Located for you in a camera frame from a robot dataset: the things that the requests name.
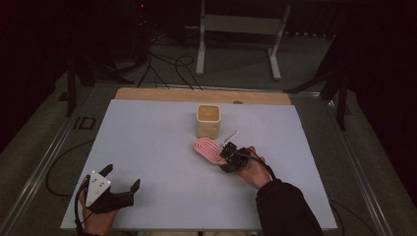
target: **metal frame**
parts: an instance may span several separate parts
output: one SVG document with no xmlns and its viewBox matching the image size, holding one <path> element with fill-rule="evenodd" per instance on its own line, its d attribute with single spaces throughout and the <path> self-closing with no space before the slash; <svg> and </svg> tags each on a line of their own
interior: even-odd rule
<svg viewBox="0 0 417 236">
<path fill-rule="evenodd" d="M 202 0 L 202 11 L 200 17 L 200 46 L 199 54 L 197 56 L 196 74 L 202 75 L 205 69 L 206 30 L 248 32 L 275 35 L 275 44 L 268 50 L 268 58 L 270 68 L 272 70 L 272 78 L 275 81 L 279 81 L 281 79 L 281 74 L 276 61 L 276 51 L 278 50 L 279 43 L 281 42 L 290 9 L 291 6 L 287 5 L 280 19 L 206 15 L 206 0 Z"/>
</svg>

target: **white table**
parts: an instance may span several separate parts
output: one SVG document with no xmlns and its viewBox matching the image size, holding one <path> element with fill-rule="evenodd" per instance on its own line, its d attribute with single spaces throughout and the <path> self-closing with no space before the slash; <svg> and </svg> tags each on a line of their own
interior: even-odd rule
<svg viewBox="0 0 417 236">
<path fill-rule="evenodd" d="M 152 93 L 161 89 L 141 90 Z M 162 91 L 173 100 L 178 90 Z M 204 94 L 185 91 L 189 94 Z M 219 100 L 227 92 L 214 91 Z M 258 97 L 274 94 L 255 93 Z M 112 163 L 111 191 L 120 193 L 141 178 L 135 205 L 119 211 L 114 228 L 123 230 L 259 230 L 257 191 L 193 151 L 196 110 L 202 102 L 112 100 L 79 183 L 92 170 Z M 219 143 L 253 145 L 276 176 L 299 187 L 323 229 L 336 228 L 319 172 L 292 105 L 217 103 Z M 74 198 L 61 227 L 74 229 Z"/>
</svg>

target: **person's right hand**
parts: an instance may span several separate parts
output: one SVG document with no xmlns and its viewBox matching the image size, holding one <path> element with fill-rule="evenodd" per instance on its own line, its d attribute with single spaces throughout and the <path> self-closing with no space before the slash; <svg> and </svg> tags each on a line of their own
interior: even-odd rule
<svg viewBox="0 0 417 236">
<path fill-rule="evenodd" d="M 263 157 L 255 155 L 256 151 L 254 147 L 249 147 L 251 156 L 253 158 L 259 158 L 261 161 L 265 161 Z M 261 189 L 263 185 L 270 182 L 270 176 L 267 169 L 259 162 L 253 159 L 249 159 L 245 168 L 236 172 L 245 182 L 256 189 Z"/>
</svg>

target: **cardboard cup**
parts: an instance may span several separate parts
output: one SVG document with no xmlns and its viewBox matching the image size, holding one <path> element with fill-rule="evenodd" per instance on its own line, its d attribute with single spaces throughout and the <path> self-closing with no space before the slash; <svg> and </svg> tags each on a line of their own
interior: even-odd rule
<svg viewBox="0 0 417 236">
<path fill-rule="evenodd" d="M 220 107 L 199 105 L 197 108 L 197 138 L 217 139 L 220 133 Z"/>
</svg>

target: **person's left hand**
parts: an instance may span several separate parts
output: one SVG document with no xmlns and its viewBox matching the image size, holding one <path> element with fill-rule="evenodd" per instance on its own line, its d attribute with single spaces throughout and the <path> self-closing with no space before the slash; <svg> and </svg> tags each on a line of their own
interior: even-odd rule
<svg viewBox="0 0 417 236">
<path fill-rule="evenodd" d="M 87 219 L 85 222 L 84 232 L 89 234 L 107 235 L 116 218 L 118 209 L 108 213 L 92 213 L 86 208 L 86 189 L 80 193 L 80 203 L 83 206 L 83 218 Z"/>
</svg>

